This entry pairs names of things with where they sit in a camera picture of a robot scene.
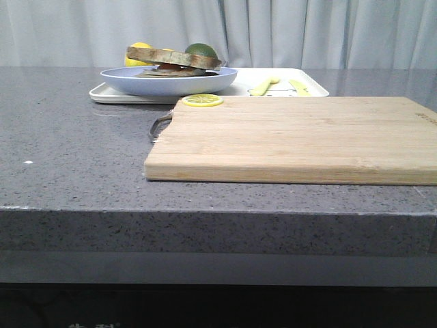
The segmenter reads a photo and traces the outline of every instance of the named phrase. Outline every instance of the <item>yellow utensil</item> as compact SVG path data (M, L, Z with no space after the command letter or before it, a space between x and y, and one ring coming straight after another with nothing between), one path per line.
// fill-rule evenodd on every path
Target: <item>yellow utensil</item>
M308 92L307 86L296 80L289 80L290 84L296 89L298 96L302 97L311 97L311 94Z
M261 84L257 85L251 90L251 96L262 96L266 93L268 87L270 87L270 84L278 83L279 80L279 77L268 77L267 79L262 81Z

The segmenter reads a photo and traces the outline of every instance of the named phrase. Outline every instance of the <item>metal handle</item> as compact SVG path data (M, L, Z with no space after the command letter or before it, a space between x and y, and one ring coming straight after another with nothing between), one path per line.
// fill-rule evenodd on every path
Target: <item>metal handle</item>
M161 116L160 118L157 118L155 120L155 122L153 123L153 125L149 131L149 139L152 143L155 142L156 139L159 137L159 133L156 133L156 131L158 130L158 127L163 122L171 121L172 118L173 118L173 109L171 111L169 111L167 114L165 114L164 116Z

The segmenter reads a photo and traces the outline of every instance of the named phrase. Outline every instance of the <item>bread slice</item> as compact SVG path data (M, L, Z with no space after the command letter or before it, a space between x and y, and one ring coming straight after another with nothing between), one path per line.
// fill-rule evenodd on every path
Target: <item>bread slice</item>
M220 70L222 61L212 57L181 53L154 48L137 48L129 46L127 56L131 59L141 60L152 64L175 64L181 66L202 68L204 70Z

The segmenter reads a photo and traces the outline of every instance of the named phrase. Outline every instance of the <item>lemon slice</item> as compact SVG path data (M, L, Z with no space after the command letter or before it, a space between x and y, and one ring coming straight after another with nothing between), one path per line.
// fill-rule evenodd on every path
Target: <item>lemon slice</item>
M182 98L182 103L194 107L217 106L223 102L223 98L216 94L191 94Z

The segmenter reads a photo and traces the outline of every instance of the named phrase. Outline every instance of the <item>blue plate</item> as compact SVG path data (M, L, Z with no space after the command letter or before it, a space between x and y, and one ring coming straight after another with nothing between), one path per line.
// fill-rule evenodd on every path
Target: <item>blue plate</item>
M230 86L237 76L234 68L222 67L210 77L136 77L156 66L112 68L100 73L113 89L135 96L185 96L212 93Z

